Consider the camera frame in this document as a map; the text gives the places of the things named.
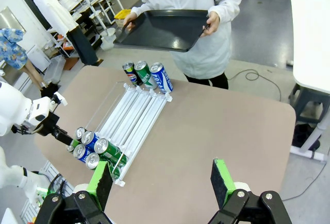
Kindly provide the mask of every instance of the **screw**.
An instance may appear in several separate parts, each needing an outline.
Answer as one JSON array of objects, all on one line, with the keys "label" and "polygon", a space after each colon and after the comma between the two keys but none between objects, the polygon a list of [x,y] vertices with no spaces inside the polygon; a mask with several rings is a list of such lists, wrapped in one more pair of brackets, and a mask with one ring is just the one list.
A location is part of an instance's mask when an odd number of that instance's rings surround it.
[{"label": "screw", "polygon": [[238,193],[237,193],[237,196],[239,196],[239,197],[244,197],[244,196],[245,196],[245,193],[244,193],[244,192],[238,192]]},{"label": "screw", "polygon": [[79,199],[84,199],[85,198],[85,195],[83,193],[79,194],[78,196]]},{"label": "screw", "polygon": [[273,195],[270,194],[270,193],[268,193],[268,194],[266,195],[266,198],[267,198],[268,200],[271,200],[271,199],[273,198]]}]

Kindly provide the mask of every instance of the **white wall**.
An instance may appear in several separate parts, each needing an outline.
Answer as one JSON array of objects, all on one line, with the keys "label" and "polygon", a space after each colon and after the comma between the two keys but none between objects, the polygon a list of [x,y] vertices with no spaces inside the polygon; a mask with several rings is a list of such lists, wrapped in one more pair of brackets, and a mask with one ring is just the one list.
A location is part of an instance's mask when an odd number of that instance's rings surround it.
[{"label": "white wall", "polygon": [[26,50],[30,50],[34,45],[43,48],[43,46],[51,39],[51,36],[30,10],[25,1],[1,0],[0,10],[3,10],[6,6],[10,8],[26,30],[23,41],[21,41],[19,45]]}]

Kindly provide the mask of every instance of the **hand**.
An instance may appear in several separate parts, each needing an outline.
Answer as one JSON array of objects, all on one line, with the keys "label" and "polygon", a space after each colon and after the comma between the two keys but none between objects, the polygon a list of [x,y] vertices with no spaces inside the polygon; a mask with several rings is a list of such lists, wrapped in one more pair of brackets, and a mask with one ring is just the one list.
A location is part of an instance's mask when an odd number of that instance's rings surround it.
[{"label": "hand", "polygon": [[220,24],[220,17],[216,12],[211,11],[209,19],[206,21],[206,23],[209,25],[209,27],[205,29],[205,26],[203,26],[204,32],[202,33],[201,38],[211,35],[218,30]]},{"label": "hand", "polygon": [[131,14],[129,14],[128,16],[126,16],[125,20],[124,20],[124,26],[129,22],[129,25],[127,26],[127,29],[130,31],[134,25],[132,22],[130,21],[133,21],[137,18],[138,16],[136,15],[136,13],[132,12]]}]

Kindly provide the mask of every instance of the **person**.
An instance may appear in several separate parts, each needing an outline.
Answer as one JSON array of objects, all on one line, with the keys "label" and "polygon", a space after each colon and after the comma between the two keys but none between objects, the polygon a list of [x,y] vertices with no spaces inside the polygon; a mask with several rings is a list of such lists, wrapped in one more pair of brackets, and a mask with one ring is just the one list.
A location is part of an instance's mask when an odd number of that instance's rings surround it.
[{"label": "person", "polygon": [[48,23],[62,36],[67,36],[84,64],[96,64],[92,45],[70,13],[57,0],[33,0]]},{"label": "person", "polygon": [[17,42],[23,39],[24,32],[17,29],[0,29],[0,61],[4,60],[11,67],[25,72],[42,91],[46,87],[42,77],[39,75],[31,61],[27,58],[26,51],[17,45]]},{"label": "person", "polygon": [[230,59],[231,21],[239,13],[241,0],[142,0],[141,7],[133,7],[124,24],[136,19],[141,13],[157,9],[195,9],[208,10],[208,28],[193,48],[186,53],[171,52],[177,67],[189,82],[228,89],[224,73]]}]

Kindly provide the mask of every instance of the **stool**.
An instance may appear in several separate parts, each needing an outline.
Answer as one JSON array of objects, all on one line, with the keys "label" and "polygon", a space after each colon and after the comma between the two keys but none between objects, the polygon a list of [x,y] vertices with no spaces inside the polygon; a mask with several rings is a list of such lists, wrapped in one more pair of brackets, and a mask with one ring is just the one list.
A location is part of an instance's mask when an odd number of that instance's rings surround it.
[{"label": "stool", "polygon": [[[298,90],[300,90],[300,92],[296,101],[294,102],[293,97]],[[292,107],[295,110],[296,121],[301,121],[305,123],[318,124],[323,119],[323,117],[325,116],[325,114],[327,113],[330,107],[330,95],[316,90],[304,88],[298,84],[294,86],[289,96],[289,99],[290,99],[290,105],[292,105]],[[301,113],[304,111],[306,105],[310,101],[322,103],[323,110],[319,119],[301,117]]]}]

